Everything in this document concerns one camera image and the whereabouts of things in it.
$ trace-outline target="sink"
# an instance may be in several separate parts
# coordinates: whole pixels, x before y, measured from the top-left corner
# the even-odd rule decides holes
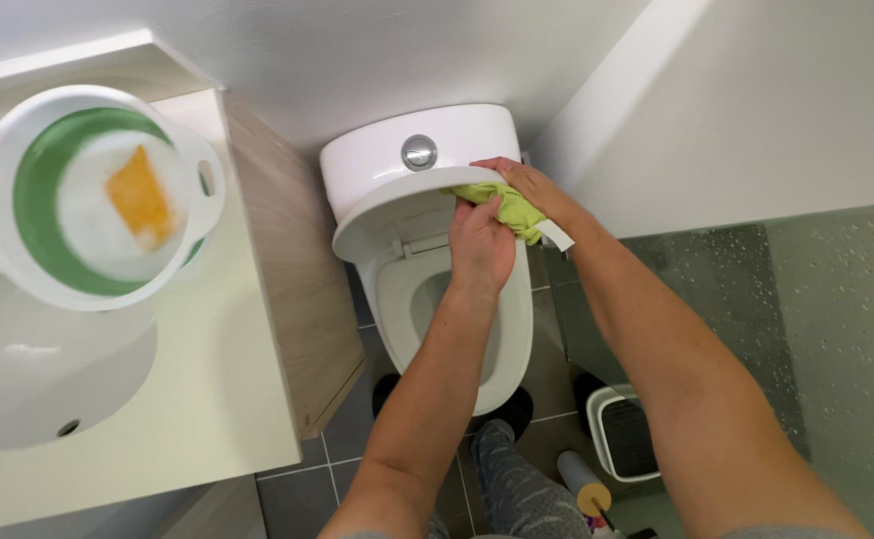
[[[137,393],[156,352],[149,302],[68,311],[0,275],[0,450],[94,427]]]

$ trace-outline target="toilet tank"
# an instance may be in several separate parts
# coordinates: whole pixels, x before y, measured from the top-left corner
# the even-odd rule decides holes
[[[520,160],[510,112],[499,104],[458,104],[351,131],[323,147],[320,165],[327,199],[342,224],[357,202],[385,185],[406,187],[424,181],[427,171],[497,156]],[[377,191],[378,198],[387,199],[386,191],[406,192],[395,187]]]

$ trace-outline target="toilet seat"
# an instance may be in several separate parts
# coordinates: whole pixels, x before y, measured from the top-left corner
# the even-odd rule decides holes
[[[401,374],[414,359],[422,341],[411,314],[414,295],[424,282],[446,271],[450,271],[449,247],[395,260],[377,273],[373,287],[377,329]],[[499,323],[496,358],[490,377],[478,390],[474,415],[488,413],[502,405],[514,394],[526,371],[533,340],[533,295],[523,241],[517,241],[514,270],[500,292],[496,316]]]

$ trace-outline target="toilet lid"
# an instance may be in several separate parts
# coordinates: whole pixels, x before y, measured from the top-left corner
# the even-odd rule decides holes
[[[503,182],[480,167],[430,169],[385,183],[353,205],[333,235],[333,252],[360,263],[400,244],[449,230],[455,198],[439,190],[485,181]]]
[[[430,277],[445,271],[450,271],[450,248],[396,260],[377,273],[378,329],[390,344],[392,359],[401,374],[417,355],[422,337],[411,308],[414,294]],[[534,311],[523,241],[517,241],[514,270],[500,292],[497,323],[499,341],[495,366],[490,378],[480,386],[474,415],[488,413],[510,398],[527,367],[533,342]]]

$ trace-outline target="yellow sponge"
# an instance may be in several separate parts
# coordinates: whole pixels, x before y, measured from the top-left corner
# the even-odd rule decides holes
[[[164,189],[138,146],[117,174],[105,184],[107,197],[145,251],[155,251],[177,231]]]

